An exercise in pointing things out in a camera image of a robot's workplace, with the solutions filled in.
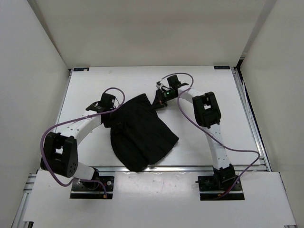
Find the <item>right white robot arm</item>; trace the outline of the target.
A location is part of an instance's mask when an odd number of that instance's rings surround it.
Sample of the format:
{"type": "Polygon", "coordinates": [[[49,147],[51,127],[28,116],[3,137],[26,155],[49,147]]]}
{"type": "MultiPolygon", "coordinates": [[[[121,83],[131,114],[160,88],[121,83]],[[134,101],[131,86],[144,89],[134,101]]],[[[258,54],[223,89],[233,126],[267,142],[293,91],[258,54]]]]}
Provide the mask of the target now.
{"type": "Polygon", "coordinates": [[[208,140],[213,161],[213,184],[219,190],[226,189],[236,174],[223,145],[220,133],[221,112],[214,93],[204,94],[194,88],[183,92],[180,86],[168,88],[158,85],[152,106],[155,109],[164,108],[174,98],[184,99],[193,105],[195,124],[204,131],[208,140]]]}

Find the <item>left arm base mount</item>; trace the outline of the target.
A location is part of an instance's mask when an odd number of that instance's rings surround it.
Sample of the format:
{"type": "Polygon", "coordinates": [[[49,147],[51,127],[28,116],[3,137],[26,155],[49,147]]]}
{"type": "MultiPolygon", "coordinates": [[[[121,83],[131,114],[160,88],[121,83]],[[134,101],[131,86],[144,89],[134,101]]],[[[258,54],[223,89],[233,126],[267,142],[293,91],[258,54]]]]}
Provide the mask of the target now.
{"type": "Polygon", "coordinates": [[[70,199],[111,200],[114,192],[114,174],[101,173],[95,168],[93,179],[99,182],[73,181],[70,199]]]}

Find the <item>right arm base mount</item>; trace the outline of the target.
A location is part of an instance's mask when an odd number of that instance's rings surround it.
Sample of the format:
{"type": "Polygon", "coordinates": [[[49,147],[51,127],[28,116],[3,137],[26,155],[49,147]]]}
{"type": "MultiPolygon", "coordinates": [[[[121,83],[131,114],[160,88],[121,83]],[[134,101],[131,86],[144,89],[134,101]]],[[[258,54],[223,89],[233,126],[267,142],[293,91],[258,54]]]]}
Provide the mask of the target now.
{"type": "Polygon", "coordinates": [[[234,172],[214,170],[213,175],[198,176],[195,183],[201,201],[245,200],[241,181],[234,172]]]}

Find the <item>black pleated skirt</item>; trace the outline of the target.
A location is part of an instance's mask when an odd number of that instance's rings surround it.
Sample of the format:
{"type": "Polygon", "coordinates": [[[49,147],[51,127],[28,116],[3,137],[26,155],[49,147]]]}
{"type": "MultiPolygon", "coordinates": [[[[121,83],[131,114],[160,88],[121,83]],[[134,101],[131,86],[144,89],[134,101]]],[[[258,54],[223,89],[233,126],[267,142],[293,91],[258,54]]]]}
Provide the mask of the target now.
{"type": "Polygon", "coordinates": [[[111,146],[130,171],[141,172],[158,163],[179,140],[152,109],[146,94],[127,101],[115,113],[118,124],[109,128],[111,146]]]}

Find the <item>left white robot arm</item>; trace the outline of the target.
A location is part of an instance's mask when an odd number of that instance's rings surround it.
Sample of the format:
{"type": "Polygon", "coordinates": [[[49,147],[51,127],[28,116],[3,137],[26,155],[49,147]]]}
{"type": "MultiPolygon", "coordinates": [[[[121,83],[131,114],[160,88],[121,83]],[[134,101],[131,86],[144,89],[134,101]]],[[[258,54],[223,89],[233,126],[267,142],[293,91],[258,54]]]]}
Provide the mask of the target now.
{"type": "Polygon", "coordinates": [[[40,141],[41,169],[48,171],[56,181],[56,175],[83,180],[89,190],[98,188],[100,179],[93,167],[78,159],[79,144],[97,127],[104,123],[114,108],[87,108],[83,116],[56,124],[43,134],[40,141]]]}

